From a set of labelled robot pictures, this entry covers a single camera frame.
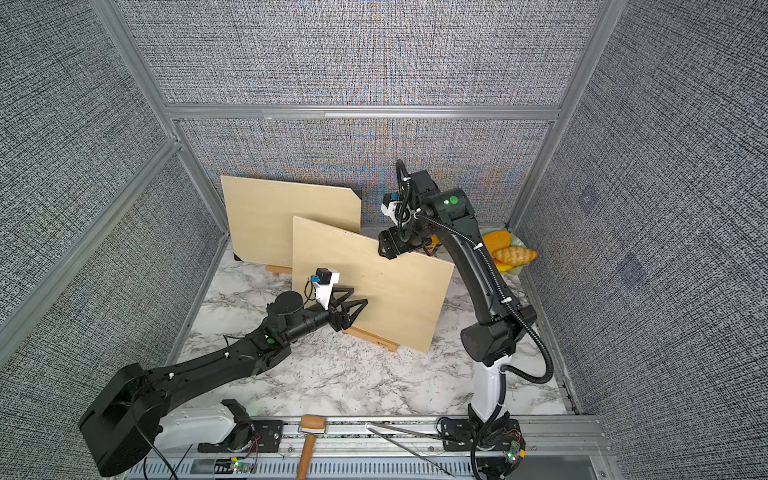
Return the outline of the light wooden board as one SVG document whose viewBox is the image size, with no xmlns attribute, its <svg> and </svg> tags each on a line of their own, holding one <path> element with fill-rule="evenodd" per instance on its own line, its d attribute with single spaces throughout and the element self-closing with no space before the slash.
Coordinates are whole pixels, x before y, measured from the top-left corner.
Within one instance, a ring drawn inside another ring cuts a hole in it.
<svg viewBox="0 0 768 480">
<path fill-rule="evenodd" d="M 233 254 L 244 262 L 289 267 L 296 216 L 360 230 L 362 200 L 350 188 L 234 176 L 220 181 Z"/>
<path fill-rule="evenodd" d="M 427 353 L 436 330 L 454 265 L 410 252 L 389 260 L 378 242 L 298 216 L 293 218 L 292 286 L 303 291 L 319 267 L 340 274 L 340 284 L 365 298 L 354 326 Z"/>
</svg>

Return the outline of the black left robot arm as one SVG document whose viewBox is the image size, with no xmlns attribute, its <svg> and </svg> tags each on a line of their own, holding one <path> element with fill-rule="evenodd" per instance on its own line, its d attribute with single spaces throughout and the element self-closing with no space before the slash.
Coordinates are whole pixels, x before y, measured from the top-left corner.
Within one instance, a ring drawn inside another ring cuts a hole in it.
<svg viewBox="0 0 768 480">
<path fill-rule="evenodd" d="M 349 329 L 368 305 L 351 298 L 351 287 L 333 288 L 327 306 L 304 304 L 285 291 L 267 305 L 267 316 L 244 337 L 222 349 L 164 367 L 122 367 L 99 392 L 78 428 L 99 474 L 111 477 L 136 465 L 156 448 L 161 419 L 182 404 L 235 380 L 260 375 L 285 360 L 291 345 L 329 325 Z"/>
</svg>

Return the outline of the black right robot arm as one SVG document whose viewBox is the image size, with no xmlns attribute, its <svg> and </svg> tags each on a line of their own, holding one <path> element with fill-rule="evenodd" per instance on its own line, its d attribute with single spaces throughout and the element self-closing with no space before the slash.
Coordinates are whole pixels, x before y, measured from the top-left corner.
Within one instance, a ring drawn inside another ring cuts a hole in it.
<svg viewBox="0 0 768 480">
<path fill-rule="evenodd" d="M 442 191 L 427 171 L 410 172 L 402 160 L 396 161 L 395 174 L 397 190 L 382 200 L 382 212 L 394 225 L 379 233 L 379 254 L 395 259 L 424 249 L 432 238 L 446 249 L 476 316 L 476 323 L 460 333 L 466 353 L 475 362 L 469 410 L 479 421 L 491 421 L 503 410 L 508 374 L 539 385 L 554 376 L 551 353 L 533 328 L 535 309 L 521 306 L 498 271 L 463 190 Z M 524 336 L 543 356 L 545 371 L 540 375 L 510 364 Z"/>
</svg>

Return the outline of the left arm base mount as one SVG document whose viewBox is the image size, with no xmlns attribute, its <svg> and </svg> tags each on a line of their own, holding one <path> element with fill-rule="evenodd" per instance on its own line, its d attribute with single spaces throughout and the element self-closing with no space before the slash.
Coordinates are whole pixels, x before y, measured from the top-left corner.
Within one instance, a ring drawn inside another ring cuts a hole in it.
<svg viewBox="0 0 768 480">
<path fill-rule="evenodd" d="M 199 453 L 276 453 L 279 450 L 285 422 L 282 420 L 252 420 L 248 425 L 237 424 L 219 444 L 201 443 Z"/>
</svg>

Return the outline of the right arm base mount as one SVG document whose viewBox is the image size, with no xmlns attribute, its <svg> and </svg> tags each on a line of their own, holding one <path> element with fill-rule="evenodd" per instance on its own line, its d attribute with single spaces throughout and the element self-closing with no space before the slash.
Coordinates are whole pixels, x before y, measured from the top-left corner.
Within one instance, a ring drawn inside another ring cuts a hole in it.
<svg viewBox="0 0 768 480">
<path fill-rule="evenodd" d="M 480 439 L 482 428 L 475 418 L 439 417 L 436 431 L 448 452 L 469 454 L 469 473 L 473 479 L 507 479 L 526 456 L 526 440 L 517 419 L 504 413 L 495 419 Z"/>
</svg>

